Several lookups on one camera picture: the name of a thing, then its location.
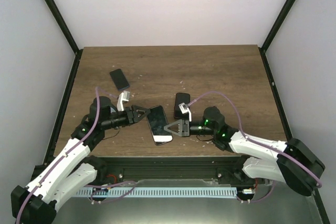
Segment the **black frame post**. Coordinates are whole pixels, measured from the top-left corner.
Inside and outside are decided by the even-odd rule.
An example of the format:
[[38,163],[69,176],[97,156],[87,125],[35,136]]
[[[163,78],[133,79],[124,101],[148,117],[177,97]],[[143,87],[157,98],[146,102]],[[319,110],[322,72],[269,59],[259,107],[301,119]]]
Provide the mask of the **black frame post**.
[[285,3],[283,4],[274,24],[272,25],[268,35],[266,36],[266,39],[263,45],[261,46],[262,51],[266,52],[268,48],[270,47],[281,25],[283,24],[291,8],[293,7],[295,1],[296,0],[286,0]]
[[57,25],[59,26],[60,30],[62,31],[66,41],[68,42],[70,48],[74,52],[74,54],[78,54],[79,47],[77,46],[77,43],[75,42],[56,2],[54,0],[44,0],[46,5],[48,6],[51,14],[53,15]]

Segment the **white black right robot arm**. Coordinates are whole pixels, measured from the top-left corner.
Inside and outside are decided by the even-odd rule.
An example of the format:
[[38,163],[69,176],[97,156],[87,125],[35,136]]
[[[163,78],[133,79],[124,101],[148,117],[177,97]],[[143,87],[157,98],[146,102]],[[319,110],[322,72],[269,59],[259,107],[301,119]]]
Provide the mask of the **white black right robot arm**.
[[164,130],[180,137],[210,135],[221,151],[245,154],[247,159],[233,170],[233,177],[244,184],[251,178],[264,178],[287,184],[296,193],[311,196],[320,188],[323,162],[301,140],[275,141],[252,136],[229,126],[215,106],[204,110],[202,120],[179,119]]

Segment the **grey metal front plate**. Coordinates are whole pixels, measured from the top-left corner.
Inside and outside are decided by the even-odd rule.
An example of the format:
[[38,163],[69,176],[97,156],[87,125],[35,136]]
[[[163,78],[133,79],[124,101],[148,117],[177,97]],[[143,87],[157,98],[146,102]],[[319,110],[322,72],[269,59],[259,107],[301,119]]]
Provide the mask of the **grey metal front plate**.
[[123,198],[91,204],[72,198],[55,223],[322,223],[313,197],[283,183],[258,185],[257,203],[220,198]]

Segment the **white phone black screen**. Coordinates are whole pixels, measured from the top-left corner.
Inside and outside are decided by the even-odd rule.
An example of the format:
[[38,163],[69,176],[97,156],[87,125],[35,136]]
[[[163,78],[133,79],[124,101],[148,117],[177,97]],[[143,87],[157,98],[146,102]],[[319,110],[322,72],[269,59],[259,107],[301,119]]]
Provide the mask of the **white phone black screen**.
[[168,125],[168,121],[161,105],[150,108],[147,121],[156,146],[164,145],[173,140],[172,134],[164,130],[164,127]]

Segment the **magenta phone black screen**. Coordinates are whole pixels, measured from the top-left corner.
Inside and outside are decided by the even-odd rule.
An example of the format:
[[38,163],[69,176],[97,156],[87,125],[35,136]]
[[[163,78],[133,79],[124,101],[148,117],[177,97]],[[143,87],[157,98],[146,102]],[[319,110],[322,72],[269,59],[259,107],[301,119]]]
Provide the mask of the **magenta phone black screen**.
[[191,96],[188,93],[178,92],[175,95],[174,118],[188,120],[188,113],[183,114],[179,105],[181,103],[188,104],[191,101]]

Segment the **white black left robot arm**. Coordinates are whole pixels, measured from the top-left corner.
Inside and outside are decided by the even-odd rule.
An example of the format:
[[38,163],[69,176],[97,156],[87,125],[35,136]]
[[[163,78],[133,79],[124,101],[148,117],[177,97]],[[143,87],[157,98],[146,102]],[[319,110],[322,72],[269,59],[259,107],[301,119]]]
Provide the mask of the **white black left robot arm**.
[[107,178],[103,160],[91,151],[105,131],[140,122],[150,110],[137,105],[119,111],[108,97],[96,97],[87,119],[72,133],[66,146],[27,186],[12,191],[12,215],[16,223],[52,223],[61,207],[81,188],[102,184]]

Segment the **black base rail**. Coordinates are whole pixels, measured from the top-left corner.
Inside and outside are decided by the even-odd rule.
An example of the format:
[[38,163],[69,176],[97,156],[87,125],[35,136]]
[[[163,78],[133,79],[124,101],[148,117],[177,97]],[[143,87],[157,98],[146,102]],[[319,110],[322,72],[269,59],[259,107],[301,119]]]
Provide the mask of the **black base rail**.
[[145,179],[216,179],[220,184],[233,187],[251,185],[254,178],[275,180],[270,172],[248,176],[248,162],[253,158],[243,156],[220,157],[95,157],[84,158],[83,162],[98,168],[95,185],[108,182],[108,176],[124,180]]

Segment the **black frame post left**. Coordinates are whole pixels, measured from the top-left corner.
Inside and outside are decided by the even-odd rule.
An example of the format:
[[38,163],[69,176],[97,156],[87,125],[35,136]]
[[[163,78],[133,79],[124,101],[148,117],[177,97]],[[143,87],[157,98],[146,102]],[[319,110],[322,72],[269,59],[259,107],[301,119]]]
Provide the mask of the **black frame post left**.
[[74,52],[74,54],[78,54],[79,47],[77,46],[77,43],[75,42],[56,2],[54,0],[44,0],[46,5],[48,6],[51,14],[53,15],[57,25],[59,26],[60,30],[62,31],[66,41],[68,42],[70,48]]

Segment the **blue phone black screen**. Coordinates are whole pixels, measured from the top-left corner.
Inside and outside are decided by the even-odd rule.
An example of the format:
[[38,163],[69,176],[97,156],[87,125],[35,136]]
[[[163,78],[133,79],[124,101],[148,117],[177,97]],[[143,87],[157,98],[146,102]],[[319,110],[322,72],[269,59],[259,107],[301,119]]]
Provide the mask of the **blue phone black screen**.
[[113,70],[109,73],[109,75],[118,91],[121,91],[121,90],[124,90],[130,87],[129,82],[126,79],[121,69]]

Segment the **black frame post right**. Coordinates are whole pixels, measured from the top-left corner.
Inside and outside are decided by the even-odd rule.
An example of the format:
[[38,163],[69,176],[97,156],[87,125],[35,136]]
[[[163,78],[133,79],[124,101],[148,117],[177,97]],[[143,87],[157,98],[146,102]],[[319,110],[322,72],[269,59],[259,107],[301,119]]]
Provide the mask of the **black frame post right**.
[[286,0],[285,3],[283,4],[274,24],[272,25],[268,35],[266,36],[266,39],[263,45],[261,46],[262,51],[266,52],[268,48],[270,47],[281,25],[283,24],[291,8],[293,7],[295,1],[296,0]]

